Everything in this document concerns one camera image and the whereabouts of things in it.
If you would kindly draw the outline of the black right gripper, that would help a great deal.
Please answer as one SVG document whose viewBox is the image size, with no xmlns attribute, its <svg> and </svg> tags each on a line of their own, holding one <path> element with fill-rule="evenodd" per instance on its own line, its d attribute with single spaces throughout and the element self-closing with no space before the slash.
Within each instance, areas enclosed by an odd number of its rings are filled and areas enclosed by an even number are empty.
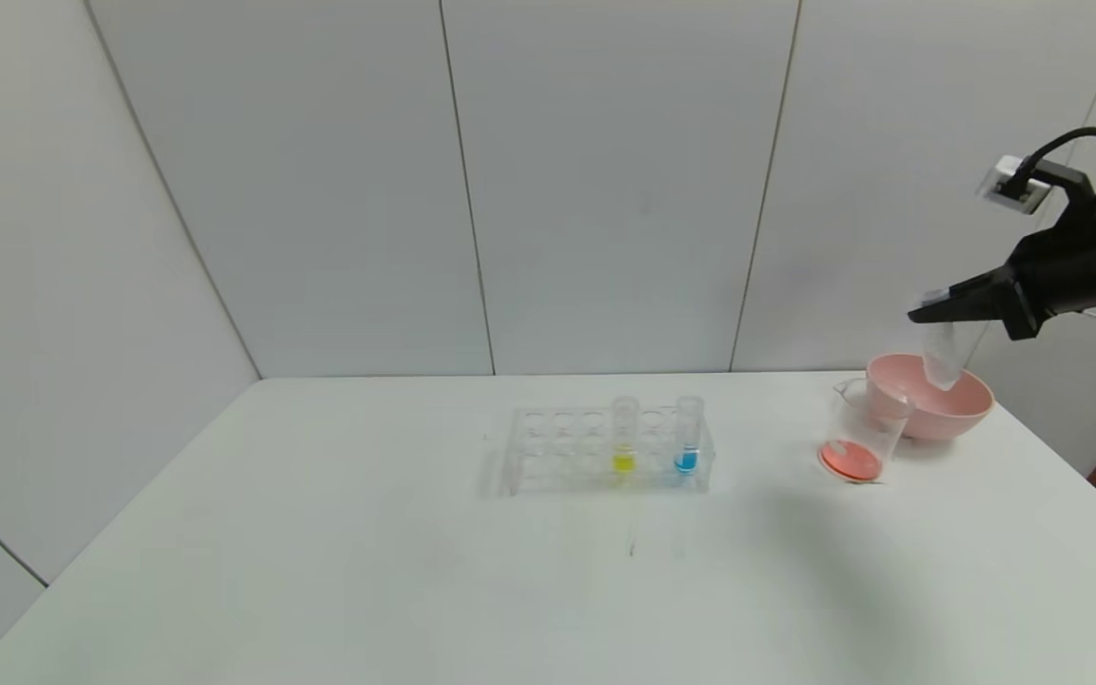
<svg viewBox="0 0 1096 685">
<path fill-rule="evenodd" d="M 1019 320 L 1013 317 L 1018 311 Z M 1004 321 L 1032 339 L 1051 318 L 1096 307 L 1096 226 L 1053 226 L 1027 235 L 1001 267 L 935 292 L 907 313 L 912 323 Z"/>
</svg>

